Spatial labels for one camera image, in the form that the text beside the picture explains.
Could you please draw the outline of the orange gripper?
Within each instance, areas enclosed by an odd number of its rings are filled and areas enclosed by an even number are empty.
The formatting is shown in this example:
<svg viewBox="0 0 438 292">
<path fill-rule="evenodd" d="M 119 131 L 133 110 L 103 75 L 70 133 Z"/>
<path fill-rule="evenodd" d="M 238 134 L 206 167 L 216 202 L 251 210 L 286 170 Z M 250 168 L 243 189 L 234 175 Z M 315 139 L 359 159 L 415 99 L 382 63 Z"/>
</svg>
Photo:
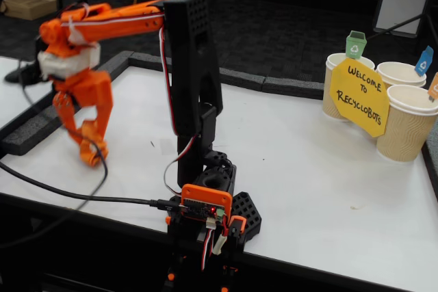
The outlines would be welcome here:
<svg viewBox="0 0 438 292">
<path fill-rule="evenodd" d="M 57 91 L 67 93 L 56 94 L 53 106 L 70 137 L 78 145 L 82 143 L 81 128 L 78 128 L 75 122 L 75 106 L 71 98 L 73 96 L 81 107 L 95 106 L 94 131 L 103 139 L 113 106 L 112 80 L 109 73 L 104 70 L 84 70 L 64 81 L 54 78 L 52 81 Z"/>
</svg>

